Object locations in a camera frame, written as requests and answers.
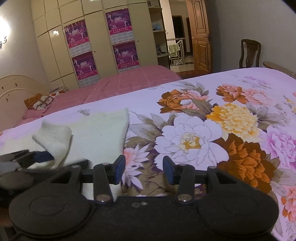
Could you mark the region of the white knitted sweater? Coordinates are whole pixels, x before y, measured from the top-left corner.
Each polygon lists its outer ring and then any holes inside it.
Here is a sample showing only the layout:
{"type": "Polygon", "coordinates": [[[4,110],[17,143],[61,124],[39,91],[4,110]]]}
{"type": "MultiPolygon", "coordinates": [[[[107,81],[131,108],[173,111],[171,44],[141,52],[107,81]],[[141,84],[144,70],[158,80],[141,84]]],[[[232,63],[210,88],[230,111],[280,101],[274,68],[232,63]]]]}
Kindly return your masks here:
{"type": "Polygon", "coordinates": [[[126,108],[89,116],[80,113],[53,116],[55,120],[39,119],[5,131],[1,135],[1,154],[48,151],[54,157],[32,164],[30,169],[56,169],[82,160],[88,160],[93,168],[97,164],[113,163],[123,154],[129,124],[126,108]]]}

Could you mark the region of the orange patterned pillow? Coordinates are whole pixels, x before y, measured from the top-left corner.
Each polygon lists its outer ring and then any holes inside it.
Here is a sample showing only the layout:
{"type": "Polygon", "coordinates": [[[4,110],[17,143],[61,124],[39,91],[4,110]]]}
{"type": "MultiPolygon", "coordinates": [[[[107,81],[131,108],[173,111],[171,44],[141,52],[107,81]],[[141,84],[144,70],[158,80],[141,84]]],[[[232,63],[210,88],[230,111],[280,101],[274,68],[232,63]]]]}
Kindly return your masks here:
{"type": "Polygon", "coordinates": [[[24,100],[27,109],[43,110],[49,107],[53,102],[53,97],[49,95],[36,94],[33,97],[24,100]]]}

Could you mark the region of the cream arched headboard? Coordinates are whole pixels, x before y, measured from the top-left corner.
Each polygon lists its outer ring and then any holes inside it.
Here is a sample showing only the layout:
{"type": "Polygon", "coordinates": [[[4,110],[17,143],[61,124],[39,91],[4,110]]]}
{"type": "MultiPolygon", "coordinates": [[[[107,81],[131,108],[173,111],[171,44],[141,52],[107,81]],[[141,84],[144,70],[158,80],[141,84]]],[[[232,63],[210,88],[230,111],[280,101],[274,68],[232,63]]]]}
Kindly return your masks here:
{"type": "Polygon", "coordinates": [[[1,77],[1,131],[13,128],[21,121],[27,108],[24,100],[34,95],[48,94],[49,88],[24,75],[1,77]]]}

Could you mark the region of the pink checked bed cover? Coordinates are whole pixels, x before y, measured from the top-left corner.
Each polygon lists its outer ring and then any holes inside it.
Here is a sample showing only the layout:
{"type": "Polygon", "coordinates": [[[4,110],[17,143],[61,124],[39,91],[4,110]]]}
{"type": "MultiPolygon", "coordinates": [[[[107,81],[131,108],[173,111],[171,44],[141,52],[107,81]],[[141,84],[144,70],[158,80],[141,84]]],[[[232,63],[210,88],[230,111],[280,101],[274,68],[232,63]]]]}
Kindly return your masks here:
{"type": "Polygon", "coordinates": [[[127,70],[103,78],[93,85],[62,93],[43,110],[27,110],[16,126],[60,110],[177,80],[181,80],[181,77],[164,66],[145,66],[127,70]]]}

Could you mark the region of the lower left magenta poster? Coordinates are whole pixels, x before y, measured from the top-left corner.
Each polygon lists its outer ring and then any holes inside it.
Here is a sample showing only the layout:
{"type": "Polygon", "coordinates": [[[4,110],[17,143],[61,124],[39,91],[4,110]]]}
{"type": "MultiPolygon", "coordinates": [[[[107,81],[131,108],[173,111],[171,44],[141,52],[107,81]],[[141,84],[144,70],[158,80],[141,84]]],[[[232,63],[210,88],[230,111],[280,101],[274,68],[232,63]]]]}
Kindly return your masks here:
{"type": "Polygon", "coordinates": [[[98,74],[91,51],[72,57],[72,62],[79,81],[98,74]]]}

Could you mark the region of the magenta poster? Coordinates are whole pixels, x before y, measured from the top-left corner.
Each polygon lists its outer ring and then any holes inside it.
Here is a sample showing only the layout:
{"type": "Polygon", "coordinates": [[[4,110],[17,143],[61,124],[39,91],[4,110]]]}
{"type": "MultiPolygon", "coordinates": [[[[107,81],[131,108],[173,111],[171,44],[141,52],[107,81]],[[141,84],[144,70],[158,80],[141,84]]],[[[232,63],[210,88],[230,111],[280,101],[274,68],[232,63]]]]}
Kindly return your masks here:
{"type": "Polygon", "coordinates": [[[98,74],[91,51],[72,57],[72,62],[79,81],[98,74]]]}
{"type": "Polygon", "coordinates": [[[85,20],[65,26],[64,32],[69,49],[89,42],[85,20]]]}
{"type": "Polygon", "coordinates": [[[128,8],[109,11],[105,15],[111,36],[132,31],[128,8]]]}
{"type": "Polygon", "coordinates": [[[137,48],[134,41],[118,43],[112,46],[118,71],[139,66],[137,48]]]}

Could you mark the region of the metal stair railing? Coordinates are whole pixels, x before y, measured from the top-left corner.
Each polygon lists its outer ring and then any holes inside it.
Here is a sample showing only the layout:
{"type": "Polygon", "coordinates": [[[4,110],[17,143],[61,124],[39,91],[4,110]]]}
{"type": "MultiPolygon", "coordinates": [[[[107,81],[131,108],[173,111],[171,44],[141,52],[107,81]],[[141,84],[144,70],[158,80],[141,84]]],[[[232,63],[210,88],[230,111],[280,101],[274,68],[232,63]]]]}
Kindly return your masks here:
{"type": "Polygon", "coordinates": [[[185,65],[185,38],[167,39],[171,66],[185,65]]]}

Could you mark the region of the lower right magenta poster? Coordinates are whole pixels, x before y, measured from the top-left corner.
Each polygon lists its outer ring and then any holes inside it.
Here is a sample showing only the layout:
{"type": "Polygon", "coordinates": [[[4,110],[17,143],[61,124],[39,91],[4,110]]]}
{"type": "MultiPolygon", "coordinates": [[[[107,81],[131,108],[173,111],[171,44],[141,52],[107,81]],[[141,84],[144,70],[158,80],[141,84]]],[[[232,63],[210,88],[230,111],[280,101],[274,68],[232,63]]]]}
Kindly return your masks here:
{"type": "Polygon", "coordinates": [[[137,48],[134,41],[118,43],[112,46],[118,71],[139,66],[137,48]]]}

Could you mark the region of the cream wardrobe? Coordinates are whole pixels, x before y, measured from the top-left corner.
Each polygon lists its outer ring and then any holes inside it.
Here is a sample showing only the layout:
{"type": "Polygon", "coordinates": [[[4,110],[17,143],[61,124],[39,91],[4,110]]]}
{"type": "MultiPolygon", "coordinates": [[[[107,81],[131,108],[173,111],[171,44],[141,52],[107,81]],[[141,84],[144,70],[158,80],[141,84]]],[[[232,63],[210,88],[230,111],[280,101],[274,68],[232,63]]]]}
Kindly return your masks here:
{"type": "Polygon", "coordinates": [[[39,53],[52,88],[86,87],[134,68],[169,67],[169,54],[159,1],[31,1],[39,53]],[[128,8],[132,31],[111,36],[106,13],[128,8]],[[89,42],[68,48],[64,27],[85,20],[89,42]],[[139,66],[118,71],[112,46],[134,41],[139,66]],[[72,57],[91,51],[98,74],[78,80],[72,57]]]}

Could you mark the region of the brown wooden door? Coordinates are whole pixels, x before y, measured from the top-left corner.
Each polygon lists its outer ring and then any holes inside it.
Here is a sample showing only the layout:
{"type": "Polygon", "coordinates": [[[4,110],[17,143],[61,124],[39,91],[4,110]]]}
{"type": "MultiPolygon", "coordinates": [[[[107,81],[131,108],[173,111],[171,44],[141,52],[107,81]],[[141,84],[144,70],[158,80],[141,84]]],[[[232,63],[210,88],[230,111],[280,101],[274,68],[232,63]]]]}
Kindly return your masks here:
{"type": "Polygon", "coordinates": [[[201,75],[212,73],[211,35],[204,0],[186,1],[189,14],[194,68],[201,75]]]}

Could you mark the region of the upper left magenta poster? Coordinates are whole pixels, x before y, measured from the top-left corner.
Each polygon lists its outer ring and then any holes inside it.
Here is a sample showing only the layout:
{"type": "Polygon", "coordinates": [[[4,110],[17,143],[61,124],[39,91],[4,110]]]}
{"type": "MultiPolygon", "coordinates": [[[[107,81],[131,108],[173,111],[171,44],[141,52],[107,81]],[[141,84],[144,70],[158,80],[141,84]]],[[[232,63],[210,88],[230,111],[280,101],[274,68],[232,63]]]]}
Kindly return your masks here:
{"type": "Polygon", "coordinates": [[[85,20],[65,26],[64,32],[69,49],[89,42],[85,20]]]}

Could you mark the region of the dark wooden chair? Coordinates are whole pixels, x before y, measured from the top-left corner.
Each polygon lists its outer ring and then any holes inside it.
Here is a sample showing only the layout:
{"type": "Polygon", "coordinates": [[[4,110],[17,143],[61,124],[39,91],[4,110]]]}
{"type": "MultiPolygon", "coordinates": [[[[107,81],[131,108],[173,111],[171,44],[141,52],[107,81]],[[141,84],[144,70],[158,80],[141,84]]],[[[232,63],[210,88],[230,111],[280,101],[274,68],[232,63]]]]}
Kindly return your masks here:
{"type": "Polygon", "coordinates": [[[255,40],[241,40],[241,57],[239,60],[239,68],[250,68],[255,61],[255,67],[259,67],[261,54],[261,44],[255,40]]]}

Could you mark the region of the upper right magenta poster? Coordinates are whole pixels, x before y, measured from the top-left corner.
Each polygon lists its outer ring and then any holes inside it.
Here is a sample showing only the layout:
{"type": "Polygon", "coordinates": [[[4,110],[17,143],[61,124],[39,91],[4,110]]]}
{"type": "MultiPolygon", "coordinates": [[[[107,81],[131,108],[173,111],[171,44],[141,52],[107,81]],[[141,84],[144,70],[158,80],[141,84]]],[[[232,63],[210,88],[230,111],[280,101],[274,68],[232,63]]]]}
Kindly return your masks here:
{"type": "Polygon", "coordinates": [[[111,36],[132,31],[128,8],[109,11],[105,15],[111,36]]]}

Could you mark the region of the wall lamp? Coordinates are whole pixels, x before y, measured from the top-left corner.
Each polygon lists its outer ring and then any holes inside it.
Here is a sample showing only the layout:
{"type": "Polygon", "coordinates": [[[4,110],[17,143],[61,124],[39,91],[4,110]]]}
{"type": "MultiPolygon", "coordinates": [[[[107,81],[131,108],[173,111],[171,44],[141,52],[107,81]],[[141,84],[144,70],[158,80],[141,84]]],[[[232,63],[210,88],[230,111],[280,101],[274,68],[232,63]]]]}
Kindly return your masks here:
{"type": "Polygon", "coordinates": [[[3,35],[0,37],[0,48],[2,48],[3,44],[6,44],[7,36],[3,35]]]}

